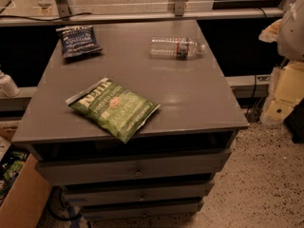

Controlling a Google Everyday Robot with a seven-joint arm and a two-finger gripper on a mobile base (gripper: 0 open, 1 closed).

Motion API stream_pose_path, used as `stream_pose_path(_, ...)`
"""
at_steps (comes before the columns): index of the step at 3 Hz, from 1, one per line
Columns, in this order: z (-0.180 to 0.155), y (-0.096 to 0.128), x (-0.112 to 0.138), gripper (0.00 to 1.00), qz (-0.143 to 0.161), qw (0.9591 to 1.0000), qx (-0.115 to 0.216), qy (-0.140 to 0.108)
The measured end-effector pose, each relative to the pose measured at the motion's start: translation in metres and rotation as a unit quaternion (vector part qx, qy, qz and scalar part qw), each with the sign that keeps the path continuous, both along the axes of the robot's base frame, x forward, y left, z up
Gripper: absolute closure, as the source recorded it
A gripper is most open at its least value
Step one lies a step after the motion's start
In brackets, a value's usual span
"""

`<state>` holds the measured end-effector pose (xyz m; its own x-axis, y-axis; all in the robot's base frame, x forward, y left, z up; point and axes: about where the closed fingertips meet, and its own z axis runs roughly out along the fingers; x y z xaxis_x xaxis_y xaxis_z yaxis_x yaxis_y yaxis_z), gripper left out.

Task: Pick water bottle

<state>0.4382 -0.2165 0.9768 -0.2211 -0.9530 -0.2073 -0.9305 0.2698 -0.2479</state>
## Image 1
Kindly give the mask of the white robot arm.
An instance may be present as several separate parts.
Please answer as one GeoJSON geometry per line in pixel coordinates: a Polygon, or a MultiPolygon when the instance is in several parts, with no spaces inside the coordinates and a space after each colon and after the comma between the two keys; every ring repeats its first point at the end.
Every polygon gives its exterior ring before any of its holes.
{"type": "Polygon", "coordinates": [[[304,0],[285,12],[277,35],[277,50],[289,60],[304,61],[304,0]]]}

